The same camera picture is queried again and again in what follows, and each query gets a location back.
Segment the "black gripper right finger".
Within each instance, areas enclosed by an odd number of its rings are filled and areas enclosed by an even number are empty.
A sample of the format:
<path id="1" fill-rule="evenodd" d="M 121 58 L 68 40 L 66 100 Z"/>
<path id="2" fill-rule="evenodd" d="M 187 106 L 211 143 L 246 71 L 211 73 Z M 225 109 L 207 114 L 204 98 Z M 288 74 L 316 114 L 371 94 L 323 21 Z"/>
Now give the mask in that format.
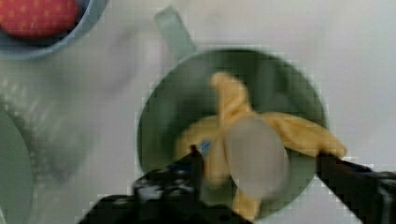
<path id="1" fill-rule="evenodd" d="M 321 151 L 316 172 L 362 224 L 396 224 L 396 176 Z"/>

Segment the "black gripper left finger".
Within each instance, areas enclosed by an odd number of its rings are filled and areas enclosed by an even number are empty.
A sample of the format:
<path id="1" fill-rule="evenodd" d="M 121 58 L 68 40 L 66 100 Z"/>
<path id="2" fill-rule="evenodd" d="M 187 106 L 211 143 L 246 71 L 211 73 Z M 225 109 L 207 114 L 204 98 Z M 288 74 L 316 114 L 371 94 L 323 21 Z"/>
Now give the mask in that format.
<path id="1" fill-rule="evenodd" d="M 152 170 L 134 182 L 140 203 L 160 202 L 176 210 L 197 210 L 201 200 L 204 160 L 196 145 L 186 156 L 162 169 Z"/>

